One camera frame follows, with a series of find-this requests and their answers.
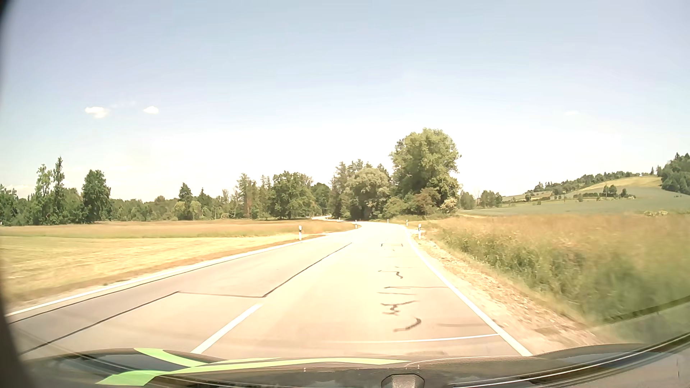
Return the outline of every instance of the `green tape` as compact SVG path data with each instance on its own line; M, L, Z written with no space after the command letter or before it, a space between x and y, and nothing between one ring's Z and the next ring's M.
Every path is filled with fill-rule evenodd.
M284 367L286 365L314 364L317 362L345 362L348 364L366 365L387 365L399 362L409 362L407 360L387 360L385 358L302 358L298 360L278 360L250 362L245 364L205 364L198 367L184 368L176 371L129 371L121 374L108 376L97 384L100 385L130 385L143 387L153 378L163 375L197 374L212 371L236 371L240 369Z
M207 365L217 365L217 364L233 364L236 362L252 362L252 361L265 361L265 360L275 360L277 357L260 357L260 358L238 358L236 360L222 360L212 362Z
M154 348L150 348L150 347L135 347L134 350L138 351L139 353L146 354L147 356L151 356L153 358L158 358L159 360L168 361L168 362L171 362L171 363L177 364L177 365L182 365L183 367L198 367L200 365L206 365L207 364L207 362L201 362L201 361L191 360L189 358L176 356L176 355L170 354L167 351L164 351L162 349L154 349Z

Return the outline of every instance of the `bush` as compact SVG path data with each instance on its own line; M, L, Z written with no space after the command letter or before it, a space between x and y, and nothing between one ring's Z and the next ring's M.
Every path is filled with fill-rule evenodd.
M443 213L450 213L451 211L454 211L457 208L457 199L450 197L446 198L445 201L443 201L443 204L441 205L440 209Z

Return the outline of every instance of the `mown field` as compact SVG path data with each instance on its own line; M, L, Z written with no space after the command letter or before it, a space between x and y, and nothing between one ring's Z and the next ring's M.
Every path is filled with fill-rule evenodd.
M347 222L104 222L0 228L3 296L10 305L110 284L305 238L347 231Z

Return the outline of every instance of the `dry grass field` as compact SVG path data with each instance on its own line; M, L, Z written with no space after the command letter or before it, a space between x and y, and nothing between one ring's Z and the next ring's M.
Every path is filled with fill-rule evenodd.
M3 295L10 305L18 304L284 244L297 240L300 224L305 238L353 228L348 222L317 220L3 227L0 228Z
M498 270L592 324L631 320L690 295L688 215L452 217L425 227L445 249ZM641 341L681 334L690 308L654 316L623 326L620 334Z

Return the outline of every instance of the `cloud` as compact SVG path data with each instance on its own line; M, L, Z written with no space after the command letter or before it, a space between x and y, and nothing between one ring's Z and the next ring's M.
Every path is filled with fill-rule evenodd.
M151 115L157 115L158 114L158 108L155 106L149 106L148 108L144 109L144 113L150 113Z
M102 106L89 106L86 109L84 109L84 112L93 114L93 117L95 119L102 119L108 115L108 112L110 112L110 110L105 109Z

